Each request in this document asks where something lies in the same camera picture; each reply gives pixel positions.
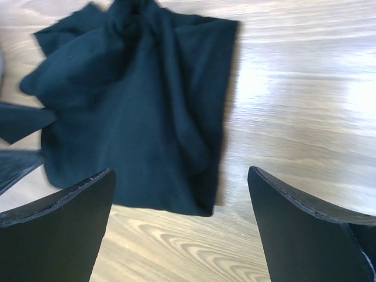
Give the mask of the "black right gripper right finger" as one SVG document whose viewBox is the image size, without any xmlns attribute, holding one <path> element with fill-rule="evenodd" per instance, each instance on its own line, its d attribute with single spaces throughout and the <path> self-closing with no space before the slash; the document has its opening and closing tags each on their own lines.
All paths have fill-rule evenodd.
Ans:
<svg viewBox="0 0 376 282">
<path fill-rule="evenodd" d="M 375 281 L 375 216 L 255 166 L 247 181 L 271 281 Z"/>
</svg>

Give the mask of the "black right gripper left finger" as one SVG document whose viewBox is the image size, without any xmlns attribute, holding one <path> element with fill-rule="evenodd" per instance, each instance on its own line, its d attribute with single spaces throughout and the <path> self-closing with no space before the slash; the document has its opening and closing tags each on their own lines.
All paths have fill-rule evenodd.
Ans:
<svg viewBox="0 0 376 282">
<path fill-rule="evenodd" d="M 116 175 L 106 169 L 1 213 L 1 281 L 89 281 Z"/>
</svg>

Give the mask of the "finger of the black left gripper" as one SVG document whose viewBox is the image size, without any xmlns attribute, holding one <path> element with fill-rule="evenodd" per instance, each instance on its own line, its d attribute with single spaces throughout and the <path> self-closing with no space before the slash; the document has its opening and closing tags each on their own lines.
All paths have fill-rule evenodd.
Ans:
<svg viewBox="0 0 376 282">
<path fill-rule="evenodd" d="M 56 121 L 53 111 L 1 102 L 1 139 L 9 144 L 39 131 Z"/>
<path fill-rule="evenodd" d="M 1 149 L 1 194 L 43 163 L 38 150 Z"/>
</svg>

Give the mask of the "black t shirt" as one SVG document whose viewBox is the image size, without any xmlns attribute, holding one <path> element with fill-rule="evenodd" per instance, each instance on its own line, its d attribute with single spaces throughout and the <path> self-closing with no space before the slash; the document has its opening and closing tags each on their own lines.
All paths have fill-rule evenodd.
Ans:
<svg viewBox="0 0 376 282">
<path fill-rule="evenodd" d="M 45 59 L 19 88 L 57 116 L 41 133 L 49 182 L 112 169 L 114 204 L 211 216 L 238 25 L 115 1 L 36 32 Z"/>
</svg>

